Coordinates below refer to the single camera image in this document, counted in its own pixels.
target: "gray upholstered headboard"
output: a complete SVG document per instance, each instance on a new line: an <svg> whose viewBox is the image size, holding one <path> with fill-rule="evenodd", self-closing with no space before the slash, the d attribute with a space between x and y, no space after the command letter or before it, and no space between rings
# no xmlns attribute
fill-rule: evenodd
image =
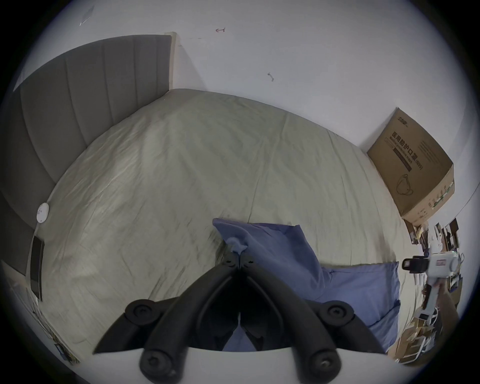
<svg viewBox="0 0 480 384"><path fill-rule="evenodd" d="M0 121L1 258L25 275L36 211L93 140L171 87L175 34L72 49L13 92Z"/></svg>

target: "white wall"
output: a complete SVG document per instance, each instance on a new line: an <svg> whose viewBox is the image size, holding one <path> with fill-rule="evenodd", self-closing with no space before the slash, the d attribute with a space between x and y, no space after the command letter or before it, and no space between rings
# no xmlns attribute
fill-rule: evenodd
<svg viewBox="0 0 480 384"><path fill-rule="evenodd" d="M78 0L39 38L20 81L82 44L170 31L179 36L175 88L262 101L364 150L394 108L403 109L455 165L455 194L434 221L453 219L480 181L480 121L468 82L435 28L404 1ZM459 219L466 258L476 256L478 236L468 232L476 212L464 209Z"/></svg>

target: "bed sheet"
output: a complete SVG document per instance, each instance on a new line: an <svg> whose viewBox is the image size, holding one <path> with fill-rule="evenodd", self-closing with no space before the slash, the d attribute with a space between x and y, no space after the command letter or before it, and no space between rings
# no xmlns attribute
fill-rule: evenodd
<svg viewBox="0 0 480 384"><path fill-rule="evenodd" d="M372 162L338 135L241 97L171 90L98 137L37 227L42 321L80 361L133 300L181 294L214 266L214 217L300 225L324 266L411 257ZM420 288L402 270L398 331Z"/></svg>

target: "wrinkled fabric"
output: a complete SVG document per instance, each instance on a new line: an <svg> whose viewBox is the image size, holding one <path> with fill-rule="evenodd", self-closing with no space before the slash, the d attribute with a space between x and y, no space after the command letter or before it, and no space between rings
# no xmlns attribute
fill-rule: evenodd
<svg viewBox="0 0 480 384"><path fill-rule="evenodd" d="M370 328L386 351L395 343L400 309L398 262L348 268L321 267L300 226L247 224L214 219L213 225L231 251L245 250L257 264L286 283L301 298L341 300ZM252 351L240 328L225 351Z"/></svg>
<svg viewBox="0 0 480 384"><path fill-rule="evenodd" d="M192 89L168 91L95 139L47 202L36 312L80 361L130 302L178 296L215 265L214 217L299 224L323 266L417 252L359 148L284 110ZM398 274L401 334L422 287Z"/></svg>

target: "screw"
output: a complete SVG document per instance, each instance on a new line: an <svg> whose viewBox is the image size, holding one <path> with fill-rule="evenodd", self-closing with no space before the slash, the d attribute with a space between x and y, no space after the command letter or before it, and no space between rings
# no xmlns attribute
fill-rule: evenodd
<svg viewBox="0 0 480 384"><path fill-rule="evenodd" d="M133 310L133 314L137 317L148 316L152 309L146 305L139 305Z"/></svg>
<svg viewBox="0 0 480 384"><path fill-rule="evenodd" d="M165 352L156 350L145 351L140 360L140 369L147 376L172 376L175 372L172 365L172 360Z"/></svg>
<svg viewBox="0 0 480 384"><path fill-rule="evenodd" d="M150 357L147 361L148 361L148 365L151 365L152 367L157 366L158 363L160 363L158 359L154 356Z"/></svg>
<svg viewBox="0 0 480 384"><path fill-rule="evenodd" d="M319 378L328 378L330 375L338 372L340 366L338 362L338 355L334 351L317 352L310 358L310 372Z"/></svg>
<svg viewBox="0 0 480 384"><path fill-rule="evenodd" d="M329 360L329 359L323 359L321 362L320 362L320 366L322 368L328 368L330 367L330 365L332 365L332 362Z"/></svg>
<svg viewBox="0 0 480 384"><path fill-rule="evenodd" d="M345 310L341 307L332 307L328 309L328 314L337 319L345 317Z"/></svg>

